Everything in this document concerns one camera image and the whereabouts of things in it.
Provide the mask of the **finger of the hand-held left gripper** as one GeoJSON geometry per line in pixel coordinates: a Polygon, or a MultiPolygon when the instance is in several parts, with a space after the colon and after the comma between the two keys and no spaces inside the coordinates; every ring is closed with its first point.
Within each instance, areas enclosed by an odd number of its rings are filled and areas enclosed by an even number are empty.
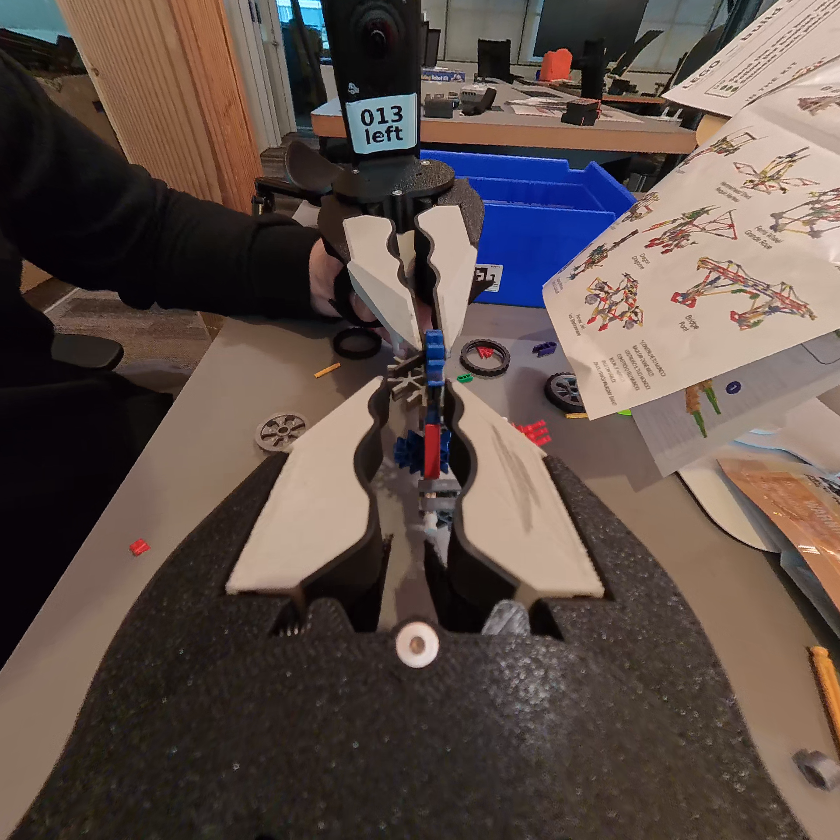
{"type": "Polygon", "coordinates": [[[430,243],[434,314],[445,343],[461,334],[475,275],[477,247],[469,240],[459,206],[434,206],[416,216],[416,228],[430,243]]]}
{"type": "Polygon", "coordinates": [[[413,295],[404,282],[393,221],[372,215],[348,217],[343,220],[343,232],[356,294],[397,345],[419,351],[423,340],[413,295]]]}

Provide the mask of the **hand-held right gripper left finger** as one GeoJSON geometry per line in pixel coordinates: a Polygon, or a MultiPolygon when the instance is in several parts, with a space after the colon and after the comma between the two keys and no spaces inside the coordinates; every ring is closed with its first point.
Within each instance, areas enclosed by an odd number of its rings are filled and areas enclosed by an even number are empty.
{"type": "Polygon", "coordinates": [[[383,461],[387,384],[375,377],[293,444],[229,575],[228,595],[323,598],[356,612],[382,577],[372,481],[383,461]]]}

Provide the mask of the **colourful construction toy model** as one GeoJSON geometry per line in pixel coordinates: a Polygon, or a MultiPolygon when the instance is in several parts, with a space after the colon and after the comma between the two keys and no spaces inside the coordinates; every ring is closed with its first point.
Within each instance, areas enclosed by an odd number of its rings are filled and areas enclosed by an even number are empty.
{"type": "MultiPolygon", "coordinates": [[[[388,373],[387,384],[393,400],[422,404],[419,432],[409,430],[395,441],[394,461],[398,468],[408,468],[411,474],[420,475],[417,488],[422,529],[427,538],[433,539],[441,529],[452,528],[455,503],[461,491],[458,480],[448,477],[452,430],[443,417],[445,387],[427,387],[424,350],[389,365],[388,373]]],[[[513,424],[513,427],[538,447],[552,439],[544,420],[531,425],[513,424]]]]}

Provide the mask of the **person's left forearm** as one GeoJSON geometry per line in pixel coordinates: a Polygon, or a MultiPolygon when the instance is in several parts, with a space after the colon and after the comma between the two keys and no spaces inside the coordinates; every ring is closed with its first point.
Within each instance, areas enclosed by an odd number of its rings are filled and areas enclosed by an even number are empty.
{"type": "Polygon", "coordinates": [[[128,305],[312,319],[318,233],[178,192],[57,106],[10,56],[1,67],[1,226],[27,261],[128,305]]]}

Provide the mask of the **person's left hand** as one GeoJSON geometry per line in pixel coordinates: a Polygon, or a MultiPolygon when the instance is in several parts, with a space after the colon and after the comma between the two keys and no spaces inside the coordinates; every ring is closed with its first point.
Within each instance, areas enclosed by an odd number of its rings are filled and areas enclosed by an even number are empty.
{"type": "Polygon", "coordinates": [[[346,265],[332,255],[319,238],[309,257],[311,306],[329,319],[342,319],[355,327],[380,328],[381,323],[355,290],[346,265]]]}

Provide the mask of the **blue plastic bin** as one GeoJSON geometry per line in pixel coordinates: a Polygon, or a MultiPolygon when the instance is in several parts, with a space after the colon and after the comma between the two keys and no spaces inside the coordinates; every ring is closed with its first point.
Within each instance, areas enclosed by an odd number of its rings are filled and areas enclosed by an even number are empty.
{"type": "Polygon", "coordinates": [[[476,278],[490,280],[477,301],[543,308],[543,285],[634,204],[599,164],[423,150],[450,165],[485,206],[476,278]]]}

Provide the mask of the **black office chair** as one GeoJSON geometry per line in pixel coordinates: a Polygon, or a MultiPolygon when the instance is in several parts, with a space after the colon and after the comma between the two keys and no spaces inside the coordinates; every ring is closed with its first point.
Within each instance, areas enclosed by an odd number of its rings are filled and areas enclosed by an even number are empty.
{"type": "Polygon", "coordinates": [[[477,69],[478,80],[495,80],[510,82],[511,74],[511,40],[479,38],[477,40],[477,69]]]}

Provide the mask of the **black wheel with grey hub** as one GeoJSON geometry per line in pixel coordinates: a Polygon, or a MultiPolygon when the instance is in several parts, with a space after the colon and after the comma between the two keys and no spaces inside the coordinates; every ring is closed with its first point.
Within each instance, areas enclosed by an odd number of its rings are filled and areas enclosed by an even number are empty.
{"type": "Polygon", "coordinates": [[[552,374],[543,387],[546,399],[563,414],[585,414],[580,387],[576,376],[570,372],[552,374]]]}

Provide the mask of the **long wooden table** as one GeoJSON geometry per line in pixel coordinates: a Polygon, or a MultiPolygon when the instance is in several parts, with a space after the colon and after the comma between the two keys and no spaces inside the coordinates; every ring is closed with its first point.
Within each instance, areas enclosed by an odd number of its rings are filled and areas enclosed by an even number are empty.
{"type": "Polygon", "coordinates": [[[393,131],[387,127],[399,116],[416,117],[416,138],[423,147],[433,144],[502,146],[542,150],[581,150],[622,153],[687,154],[697,147],[695,131],[683,129],[679,121],[655,119],[626,113],[603,103],[601,113],[589,127],[565,123],[557,115],[539,112],[536,98],[553,98],[566,104],[572,96],[540,85],[499,82],[493,107],[476,116],[456,109],[450,118],[425,118],[424,96],[450,92],[459,94],[461,80],[423,80],[414,103],[406,96],[373,99],[351,106],[353,137],[387,145],[393,131]]]}

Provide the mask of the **wooden pillar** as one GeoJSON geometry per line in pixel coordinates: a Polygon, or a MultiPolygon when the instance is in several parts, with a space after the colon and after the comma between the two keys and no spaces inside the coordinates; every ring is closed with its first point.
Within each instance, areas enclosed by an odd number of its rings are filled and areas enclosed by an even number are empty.
{"type": "Polygon", "coordinates": [[[249,214],[261,173],[222,1],[58,1],[129,162],[249,214]]]}

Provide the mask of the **black monitor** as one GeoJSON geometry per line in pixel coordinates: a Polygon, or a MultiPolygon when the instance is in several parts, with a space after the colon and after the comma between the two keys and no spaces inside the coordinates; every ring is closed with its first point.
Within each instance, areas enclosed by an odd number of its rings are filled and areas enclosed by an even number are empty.
{"type": "Polygon", "coordinates": [[[632,47],[647,1],[544,1],[533,55],[565,48],[581,71],[583,98],[602,99],[608,60],[632,47]]]}

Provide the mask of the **white instruction booklet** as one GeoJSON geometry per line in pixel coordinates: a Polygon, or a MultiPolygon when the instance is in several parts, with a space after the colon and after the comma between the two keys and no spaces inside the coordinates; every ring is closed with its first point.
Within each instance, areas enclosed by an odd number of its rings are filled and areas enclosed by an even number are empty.
{"type": "Polygon", "coordinates": [[[667,476],[838,385],[839,339],[818,339],[632,409],[667,476]]]}

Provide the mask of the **brown plastic bag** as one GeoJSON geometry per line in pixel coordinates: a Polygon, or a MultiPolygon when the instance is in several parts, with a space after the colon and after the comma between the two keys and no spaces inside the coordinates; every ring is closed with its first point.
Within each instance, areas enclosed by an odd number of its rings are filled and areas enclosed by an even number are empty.
{"type": "Polygon", "coordinates": [[[802,463],[724,457],[730,482],[784,535],[782,566],[838,634],[838,478],[802,463]]]}

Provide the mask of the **brick building instruction sheet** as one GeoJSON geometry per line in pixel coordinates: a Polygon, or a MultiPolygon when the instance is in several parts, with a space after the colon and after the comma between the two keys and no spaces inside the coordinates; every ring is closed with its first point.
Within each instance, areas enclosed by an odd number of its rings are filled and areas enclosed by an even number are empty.
{"type": "Polygon", "coordinates": [[[838,55],[838,1],[779,1],[665,99],[731,118],[838,55]]]}

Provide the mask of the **small grey connector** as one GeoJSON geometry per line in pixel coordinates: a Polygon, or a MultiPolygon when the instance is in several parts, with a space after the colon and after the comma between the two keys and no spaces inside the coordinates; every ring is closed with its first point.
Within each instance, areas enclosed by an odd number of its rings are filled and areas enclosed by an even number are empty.
{"type": "Polygon", "coordinates": [[[834,791],[839,786],[839,763],[817,750],[801,749],[792,760],[805,779],[821,791],[834,791]]]}

